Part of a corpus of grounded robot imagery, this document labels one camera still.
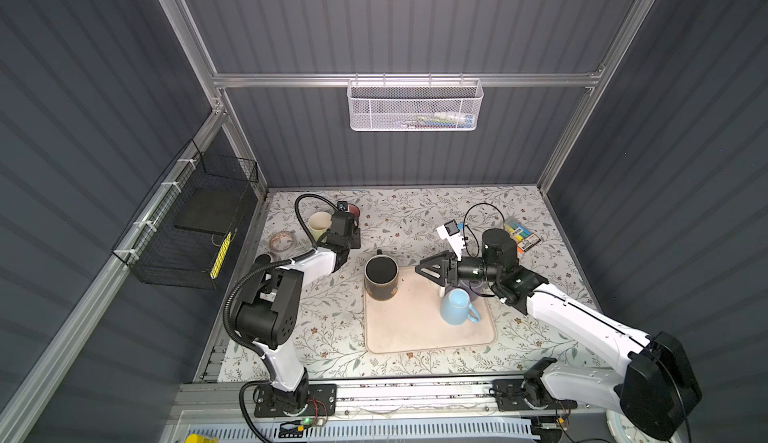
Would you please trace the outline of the light green mug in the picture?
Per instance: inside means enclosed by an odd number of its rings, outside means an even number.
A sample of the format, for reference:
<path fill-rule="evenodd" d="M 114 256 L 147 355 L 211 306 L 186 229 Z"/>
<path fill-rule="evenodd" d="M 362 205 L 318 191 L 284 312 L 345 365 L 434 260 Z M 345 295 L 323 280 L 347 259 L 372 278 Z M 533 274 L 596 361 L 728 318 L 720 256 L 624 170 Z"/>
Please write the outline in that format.
<path fill-rule="evenodd" d="M 318 241 L 331 227 L 332 215 L 328 212 L 319 211 L 314 213 L 308 220 L 308 228 L 314 241 Z"/>

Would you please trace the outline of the light blue mug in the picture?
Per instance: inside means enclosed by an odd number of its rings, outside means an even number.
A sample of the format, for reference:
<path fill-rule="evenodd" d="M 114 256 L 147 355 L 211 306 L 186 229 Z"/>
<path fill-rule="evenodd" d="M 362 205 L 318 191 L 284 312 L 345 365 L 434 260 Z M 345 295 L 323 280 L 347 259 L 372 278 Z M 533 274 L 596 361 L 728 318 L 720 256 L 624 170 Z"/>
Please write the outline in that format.
<path fill-rule="evenodd" d="M 461 288 L 446 292 L 441 302 L 440 315 L 444 322 L 453 326 L 467 321 L 479 323 L 482 319 L 469 294 Z"/>

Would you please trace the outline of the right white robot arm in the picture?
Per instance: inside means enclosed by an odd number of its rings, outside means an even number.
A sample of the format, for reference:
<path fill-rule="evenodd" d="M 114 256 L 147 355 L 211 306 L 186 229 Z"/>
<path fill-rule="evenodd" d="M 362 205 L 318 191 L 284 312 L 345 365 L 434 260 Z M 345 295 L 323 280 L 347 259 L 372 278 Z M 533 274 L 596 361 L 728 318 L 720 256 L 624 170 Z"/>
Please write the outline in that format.
<path fill-rule="evenodd" d="M 569 297 L 520 264 L 517 242 L 503 229 L 483 233 L 476 257 L 463 256 L 458 229 L 438 232 L 451 247 L 421 260 L 417 274 L 447 291 L 462 281 L 484 282 L 501 303 L 564 332 L 606 364 L 576 367 L 543 357 L 517 389 L 503 392 L 504 398 L 521 399 L 534 410 L 565 401 L 594 405 L 624 415 L 639 431 L 662 441 L 689 425 L 702 391 L 677 338 L 666 332 L 650 336 Z"/>

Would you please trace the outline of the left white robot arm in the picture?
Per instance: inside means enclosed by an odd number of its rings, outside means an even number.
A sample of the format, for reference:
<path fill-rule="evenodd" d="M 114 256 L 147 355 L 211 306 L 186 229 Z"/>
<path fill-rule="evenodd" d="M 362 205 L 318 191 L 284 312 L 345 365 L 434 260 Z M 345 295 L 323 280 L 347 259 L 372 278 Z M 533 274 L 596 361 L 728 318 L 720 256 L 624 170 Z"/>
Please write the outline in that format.
<path fill-rule="evenodd" d="M 310 250 L 281 261 L 268 254 L 258 256 L 228 291 L 222 308 L 222 324 L 229 338 L 262 360 L 270 377 L 271 398 L 291 411 L 303 408 L 309 398 L 308 371 L 292 343 L 303 285 L 337 272 L 350 252 L 361 247 L 356 205 L 304 193 L 294 201 L 296 213 L 307 198 L 333 208 L 330 228 L 315 238 L 302 223 L 310 237 Z"/>

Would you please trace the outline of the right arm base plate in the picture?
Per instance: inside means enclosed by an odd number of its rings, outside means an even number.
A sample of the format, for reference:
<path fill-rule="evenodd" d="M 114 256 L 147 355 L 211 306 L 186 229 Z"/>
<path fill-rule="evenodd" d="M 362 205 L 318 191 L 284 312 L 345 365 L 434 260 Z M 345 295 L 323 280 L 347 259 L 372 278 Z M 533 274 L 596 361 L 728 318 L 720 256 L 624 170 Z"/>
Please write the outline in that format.
<path fill-rule="evenodd" d="M 521 410 L 575 410 L 575 400 L 559 400 L 544 388 L 543 384 L 525 378 L 502 378 L 491 382 L 489 394 L 495 399 L 500 411 Z"/>

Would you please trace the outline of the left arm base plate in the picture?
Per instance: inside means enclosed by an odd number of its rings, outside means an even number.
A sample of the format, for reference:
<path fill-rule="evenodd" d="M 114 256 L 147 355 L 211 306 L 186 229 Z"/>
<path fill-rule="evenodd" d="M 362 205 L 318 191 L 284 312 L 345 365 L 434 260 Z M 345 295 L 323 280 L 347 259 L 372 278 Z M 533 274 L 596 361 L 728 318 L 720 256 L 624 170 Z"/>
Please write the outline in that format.
<path fill-rule="evenodd" d="M 259 384 L 252 392 L 256 418 L 333 416 L 336 411 L 337 386 L 335 384 L 309 384 L 293 392 L 275 389 L 270 384 Z"/>

